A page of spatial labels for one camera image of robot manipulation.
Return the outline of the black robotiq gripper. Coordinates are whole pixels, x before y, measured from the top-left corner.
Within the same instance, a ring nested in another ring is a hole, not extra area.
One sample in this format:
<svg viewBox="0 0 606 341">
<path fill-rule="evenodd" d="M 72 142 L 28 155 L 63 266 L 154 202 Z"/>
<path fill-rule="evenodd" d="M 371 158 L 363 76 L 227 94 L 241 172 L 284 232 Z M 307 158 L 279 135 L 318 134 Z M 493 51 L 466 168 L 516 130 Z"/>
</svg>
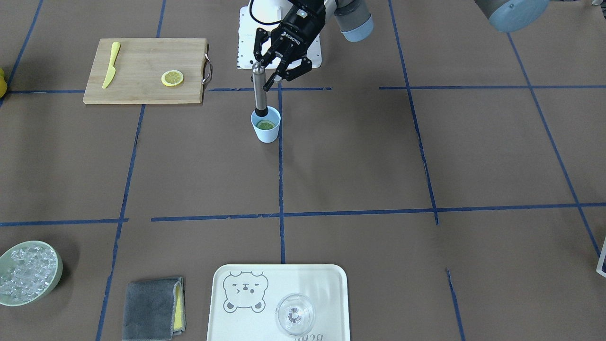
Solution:
<svg viewBox="0 0 606 341">
<path fill-rule="evenodd" d="M 277 28 L 271 32 L 264 28 L 256 29 L 253 54 L 255 60 L 268 67 L 276 57 L 281 59 L 277 69 L 263 85 L 269 91 L 277 78 L 292 81 L 312 70 L 312 61 L 307 58 L 307 50 L 320 34 L 327 20 L 327 7 L 323 0 L 290 0 L 292 6 Z M 264 43 L 271 41 L 270 47 L 263 53 Z M 288 66 L 296 60 L 301 64 L 292 69 Z"/>
</svg>

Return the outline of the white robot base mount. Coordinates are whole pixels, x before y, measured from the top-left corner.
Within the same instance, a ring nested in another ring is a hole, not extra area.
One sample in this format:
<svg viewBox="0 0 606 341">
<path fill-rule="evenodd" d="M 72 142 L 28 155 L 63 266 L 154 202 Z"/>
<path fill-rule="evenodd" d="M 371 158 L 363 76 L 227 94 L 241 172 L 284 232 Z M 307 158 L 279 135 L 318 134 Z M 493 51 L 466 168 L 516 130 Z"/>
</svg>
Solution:
<svg viewBox="0 0 606 341">
<path fill-rule="evenodd" d="M 293 5 L 287 0 L 249 0 L 248 4 L 240 9 L 240 26 L 238 39 L 237 67 L 240 69 L 251 69 L 256 62 L 254 54 L 255 37 L 258 28 L 271 32 L 278 24 L 264 25 L 255 21 L 250 15 L 252 4 L 253 16 L 260 22 L 277 22 L 284 19 L 286 13 Z M 276 69 L 281 57 L 267 66 L 267 69 Z M 307 58 L 312 62 L 312 68 L 320 68 L 322 65 L 322 52 L 320 35 L 315 38 L 307 50 Z"/>
</svg>

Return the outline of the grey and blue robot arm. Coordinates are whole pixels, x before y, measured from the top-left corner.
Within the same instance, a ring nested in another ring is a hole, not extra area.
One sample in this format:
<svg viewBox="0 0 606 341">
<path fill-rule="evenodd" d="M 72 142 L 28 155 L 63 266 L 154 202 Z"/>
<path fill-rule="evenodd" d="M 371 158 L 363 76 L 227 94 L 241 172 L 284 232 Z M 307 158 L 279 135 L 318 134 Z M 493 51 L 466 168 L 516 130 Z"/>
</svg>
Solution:
<svg viewBox="0 0 606 341">
<path fill-rule="evenodd" d="M 536 21 L 547 0 L 477 0 L 475 5 L 498 32 L 518 31 Z M 365 0 L 288 0 L 274 21 L 270 6 L 248 4 L 255 31 L 251 81 L 255 91 L 269 91 L 277 81 L 292 81 L 312 70 L 312 43 L 334 19 L 347 41 L 359 42 L 373 31 L 373 17 Z"/>
</svg>

